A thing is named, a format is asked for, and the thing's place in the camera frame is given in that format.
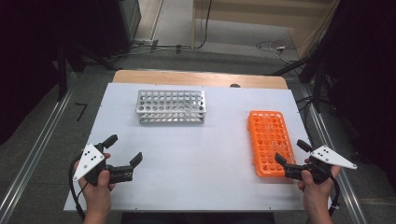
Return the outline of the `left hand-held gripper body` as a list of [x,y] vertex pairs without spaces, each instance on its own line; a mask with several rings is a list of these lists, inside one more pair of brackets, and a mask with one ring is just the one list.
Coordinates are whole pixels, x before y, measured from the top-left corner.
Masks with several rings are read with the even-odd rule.
[[78,167],[74,172],[73,180],[77,182],[84,177],[91,185],[96,186],[99,174],[104,170],[110,173],[110,184],[133,180],[134,167],[132,165],[115,167],[107,164],[101,144],[85,146],[79,158]]

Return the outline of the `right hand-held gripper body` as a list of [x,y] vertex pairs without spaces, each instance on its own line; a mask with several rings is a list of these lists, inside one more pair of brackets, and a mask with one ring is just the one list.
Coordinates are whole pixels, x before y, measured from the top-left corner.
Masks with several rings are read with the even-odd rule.
[[347,160],[326,145],[316,149],[312,148],[312,151],[308,153],[310,156],[309,163],[307,164],[296,165],[286,163],[284,166],[285,177],[302,180],[302,170],[307,170],[313,176],[314,182],[316,184],[321,184],[330,178],[334,165],[353,170],[358,168],[355,163]]

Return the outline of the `orange plastic test tube rack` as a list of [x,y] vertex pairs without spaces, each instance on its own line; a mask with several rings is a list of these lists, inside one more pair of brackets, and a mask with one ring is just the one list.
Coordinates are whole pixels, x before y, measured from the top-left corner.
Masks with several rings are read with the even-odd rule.
[[[271,117],[272,125],[265,127],[264,114]],[[281,177],[285,175],[283,167],[275,160],[276,153],[286,159],[287,163],[295,164],[295,157],[283,114],[279,111],[249,112],[247,129],[253,152],[253,164],[259,177]],[[271,149],[271,142],[277,141],[278,149]]]

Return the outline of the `silver metal test tube rack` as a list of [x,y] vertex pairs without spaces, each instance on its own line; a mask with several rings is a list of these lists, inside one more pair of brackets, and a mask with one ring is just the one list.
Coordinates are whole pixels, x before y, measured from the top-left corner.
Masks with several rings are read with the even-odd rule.
[[204,91],[139,90],[135,112],[141,123],[204,123]]

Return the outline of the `person's left hand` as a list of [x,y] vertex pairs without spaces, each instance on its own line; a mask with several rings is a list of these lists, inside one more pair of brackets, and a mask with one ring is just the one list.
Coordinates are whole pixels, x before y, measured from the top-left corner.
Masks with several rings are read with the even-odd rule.
[[90,184],[84,177],[78,183],[84,187],[83,195],[87,204],[86,219],[93,217],[106,218],[111,209],[111,190],[114,184],[109,183],[110,173],[102,171],[98,176],[96,186]]

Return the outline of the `person's right hand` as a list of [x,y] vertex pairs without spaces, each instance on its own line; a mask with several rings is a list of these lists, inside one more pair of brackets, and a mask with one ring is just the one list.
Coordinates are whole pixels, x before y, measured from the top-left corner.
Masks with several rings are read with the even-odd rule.
[[311,219],[322,219],[329,216],[328,200],[333,186],[333,181],[327,179],[321,184],[316,184],[313,176],[307,170],[302,171],[302,181],[297,183],[298,189],[304,193],[303,205]]

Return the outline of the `white board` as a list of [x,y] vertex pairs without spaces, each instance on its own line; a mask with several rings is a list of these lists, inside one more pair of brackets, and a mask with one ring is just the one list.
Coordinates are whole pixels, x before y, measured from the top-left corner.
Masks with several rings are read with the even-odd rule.
[[143,160],[134,178],[112,192],[119,211],[289,211],[303,207],[303,194],[285,177],[257,176],[252,163],[248,114],[273,110],[283,114],[290,141],[307,137],[289,90],[205,87],[202,124],[144,125],[135,113],[141,84],[110,83],[89,141],[110,135],[109,163]]

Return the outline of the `black metal stand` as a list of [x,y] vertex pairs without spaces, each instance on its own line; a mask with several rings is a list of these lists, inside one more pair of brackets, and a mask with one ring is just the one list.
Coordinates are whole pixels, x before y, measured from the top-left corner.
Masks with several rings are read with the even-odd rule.
[[289,65],[286,65],[284,68],[281,68],[272,73],[273,77],[280,77],[289,71],[296,69],[298,67],[303,66],[304,69],[301,74],[298,76],[298,79],[301,83],[308,83],[310,80],[314,80],[314,89],[309,102],[314,106],[316,111],[320,112],[320,103],[323,102],[323,99],[320,96],[321,86],[323,84],[324,79],[324,63],[319,58],[319,56],[306,56],[299,61],[292,62]]
[[57,48],[57,63],[58,63],[58,86],[59,93],[57,101],[60,102],[66,95],[68,86],[66,79],[66,62],[69,62],[72,70],[76,72],[83,72],[85,69],[84,62],[81,55],[87,55],[97,63],[112,71],[119,71],[120,67],[107,62],[93,51],[83,47],[79,43],[73,41],[60,42]]

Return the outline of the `wooden table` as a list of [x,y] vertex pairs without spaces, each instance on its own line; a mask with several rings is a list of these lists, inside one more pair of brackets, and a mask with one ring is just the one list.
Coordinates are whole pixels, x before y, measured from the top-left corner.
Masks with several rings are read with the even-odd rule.
[[288,88],[283,77],[156,70],[120,70],[115,73],[113,82],[212,87],[239,86],[240,88],[277,90]]

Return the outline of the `power strip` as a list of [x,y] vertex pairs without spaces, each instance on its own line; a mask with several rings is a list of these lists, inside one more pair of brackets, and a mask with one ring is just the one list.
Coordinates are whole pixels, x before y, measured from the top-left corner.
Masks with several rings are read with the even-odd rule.
[[132,49],[148,47],[150,50],[155,50],[158,48],[157,40],[134,40],[132,42]]

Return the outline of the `dark cabinet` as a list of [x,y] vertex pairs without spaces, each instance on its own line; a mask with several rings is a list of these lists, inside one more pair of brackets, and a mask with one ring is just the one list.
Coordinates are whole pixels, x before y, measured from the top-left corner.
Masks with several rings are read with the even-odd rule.
[[115,56],[130,50],[139,22],[138,0],[95,0],[98,7],[104,42],[102,54]]

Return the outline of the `metal floor rail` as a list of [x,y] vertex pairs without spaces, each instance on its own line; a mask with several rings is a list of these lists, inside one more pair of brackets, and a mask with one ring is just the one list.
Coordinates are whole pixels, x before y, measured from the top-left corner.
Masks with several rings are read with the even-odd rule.
[[67,75],[64,96],[50,91],[0,146],[0,224],[10,219],[80,77],[80,72]]
[[[315,146],[324,144],[336,151],[336,147],[333,144],[321,113],[317,113],[312,105],[308,105],[303,110],[302,118],[311,144]],[[337,183],[340,188],[340,196],[343,198],[344,206],[350,215],[351,222],[353,224],[368,224],[355,190],[347,177],[345,168],[337,176]]]

